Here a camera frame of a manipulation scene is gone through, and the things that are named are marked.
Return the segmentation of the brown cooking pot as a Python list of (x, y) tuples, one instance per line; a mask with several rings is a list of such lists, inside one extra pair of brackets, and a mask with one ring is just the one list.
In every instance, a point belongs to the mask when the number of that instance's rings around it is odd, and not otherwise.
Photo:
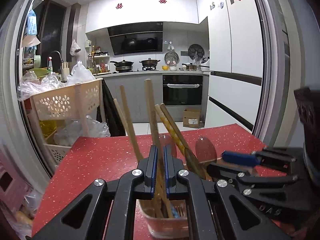
[(142, 64), (142, 70), (155, 70), (159, 61), (160, 60), (155, 60), (151, 58), (140, 61), (140, 63)]

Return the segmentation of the beige utensil holder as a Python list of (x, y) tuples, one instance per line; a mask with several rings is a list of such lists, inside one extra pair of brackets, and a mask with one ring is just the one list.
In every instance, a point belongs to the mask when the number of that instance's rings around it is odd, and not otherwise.
[(145, 218), (150, 235), (157, 239), (180, 239), (189, 237), (187, 211), (184, 200), (174, 200), (172, 207), (177, 218), (156, 218), (153, 207), (147, 207), (145, 200), (139, 201), (139, 208)]

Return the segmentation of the black hanging pan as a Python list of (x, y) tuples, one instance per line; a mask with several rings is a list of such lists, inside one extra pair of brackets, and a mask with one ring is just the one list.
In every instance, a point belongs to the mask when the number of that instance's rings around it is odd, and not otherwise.
[(203, 58), (205, 55), (204, 49), (202, 48), (202, 46), (200, 46), (199, 44), (192, 44), (189, 48), (188, 48), (188, 56), (191, 59), (195, 59), (195, 58)]

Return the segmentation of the plain bamboo chopstick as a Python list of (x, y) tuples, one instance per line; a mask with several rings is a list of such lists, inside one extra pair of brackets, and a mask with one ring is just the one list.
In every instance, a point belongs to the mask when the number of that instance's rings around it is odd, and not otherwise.
[(192, 150), (190, 149), (188, 143), (186, 142), (185, 138), (183, 137), (182, 133), (180, 132), (178, 126), (175, 124), (172, 116), (170, 115), (169, 111), (167, 110), (166, 106), (164, 103), (160, 105), (160, 108), (162, 112), (164, 113), (165, 117), (167, 118), (168, 122), (172, 126), (173, 130), (177, 134), (178, 138), (180, 139), (184, 150), (183, 154), (186, 160), (187, 167), (191, 172), (196, 173), (197, 175), (200, 176), (200, 178), (205, 179), (206, 178), (206, 173), (201, 166), (200, 162), (196, 158), (196, 156), (193, 154)]

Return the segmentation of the black wok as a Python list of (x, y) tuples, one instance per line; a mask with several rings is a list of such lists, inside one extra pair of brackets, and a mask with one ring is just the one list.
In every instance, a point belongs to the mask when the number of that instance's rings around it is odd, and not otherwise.
[(114, 64), (116, 71), (118, 72), (130, 72), (132, 70), (133, 62), (131, 61), (110, 61)]

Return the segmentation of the white refrigerator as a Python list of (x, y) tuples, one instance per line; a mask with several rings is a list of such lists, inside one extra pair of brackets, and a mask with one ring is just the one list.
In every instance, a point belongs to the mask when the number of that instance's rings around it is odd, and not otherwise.
[(260, 107), (264, 45), (256, 0), (197, 0), (209, 33), (205, 127), (238, 124), (252, 132)]

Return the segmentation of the black hanging bag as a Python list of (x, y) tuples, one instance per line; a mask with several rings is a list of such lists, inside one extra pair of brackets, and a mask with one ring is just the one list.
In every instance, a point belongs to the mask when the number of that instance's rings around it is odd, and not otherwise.
[(102, 80), (104, 111), (109, 132), (112, 137), (125, 136), (125, 128), (121, 122), (120, 116), (113, 101), (113, 96), (105, 82)]

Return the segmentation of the round hanging strainer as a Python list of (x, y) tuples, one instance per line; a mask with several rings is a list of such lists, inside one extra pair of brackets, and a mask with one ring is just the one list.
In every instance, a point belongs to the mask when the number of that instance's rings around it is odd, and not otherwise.
[(173, 46), (173, 42), (168, 42), (167, 52), (164, 56), (164, 61), (167, 66), (177, 66), (179, 63), (179, 55), (176, 53), (175, 48)]

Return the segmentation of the cardboard box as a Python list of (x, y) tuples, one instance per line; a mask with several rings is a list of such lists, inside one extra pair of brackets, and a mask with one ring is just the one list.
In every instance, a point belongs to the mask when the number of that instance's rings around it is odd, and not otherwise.
[(196, 108), (186, 108), (183, 111), (183, 126), (189, 128), (200, 127), (201, 110)]

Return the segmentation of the black range hood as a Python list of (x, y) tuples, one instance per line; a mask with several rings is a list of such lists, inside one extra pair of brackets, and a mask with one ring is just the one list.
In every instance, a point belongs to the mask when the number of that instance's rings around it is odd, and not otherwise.
[(140, 22), (108, 27), (114, 55), (163, 51), (163, 22)]

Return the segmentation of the patterned bamboo chopstick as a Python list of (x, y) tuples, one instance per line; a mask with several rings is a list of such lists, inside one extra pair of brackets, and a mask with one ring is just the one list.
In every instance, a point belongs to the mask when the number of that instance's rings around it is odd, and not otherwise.
[(167, 118), (165, 117), (164, 113), (162, 112), (160, 105), (156, 104), (155, 110), (156, 110), (157, 114), (159, 115), (160, 120), (163, 122), (164, 126), (166, 127), (167, 131), (171, 135), (172, 139), (174, 140), (176, 146), (179, 148), (180, 152), (184, 156), (184, 154), (183, 154), (184, 147), (183, 147), (180, 139), (178, 138), (177, 134), (173, 130), (172, 126), (168, 122)]

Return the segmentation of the beige plastic storage cart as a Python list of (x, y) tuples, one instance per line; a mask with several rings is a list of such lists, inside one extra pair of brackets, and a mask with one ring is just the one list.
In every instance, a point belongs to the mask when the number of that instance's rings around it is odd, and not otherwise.
[(41, 121), (56, 121), (63, 124), (66, 120), (79, 120), (86, 137), (89, 136), (86, 116), (92, 111), (100, 108), (102, 121), (106, 121), (101, 78), (33, 95), (30, 97), (30, 104), (31, 111), (28, 118), (34, 138), (39, 143), (46, 164), (53, 168), (59, 165), (70, 147), (54, 144), (53, 136), (56, 128), (45, 138), (40, 127)]

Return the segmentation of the small saucepan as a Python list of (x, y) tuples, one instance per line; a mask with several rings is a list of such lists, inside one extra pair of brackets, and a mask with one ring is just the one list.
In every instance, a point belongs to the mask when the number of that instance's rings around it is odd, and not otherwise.
[(191, 64), (191, 63), (183, 63), (182, 65), (184, 66), (185, 70), (188, 70), (188, 71), (196, 71), (196, 70), (200, 70), (203, 72), (209, 71), (208, 66), (198, 66), (198, 65)]

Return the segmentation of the black built-in oven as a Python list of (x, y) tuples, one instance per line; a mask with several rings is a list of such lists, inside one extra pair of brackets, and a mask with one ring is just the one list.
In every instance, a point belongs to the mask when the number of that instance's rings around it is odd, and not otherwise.
[(202, 102), (203, 76), (163, 75), (163, 103), (166, 106), (198, 106)]

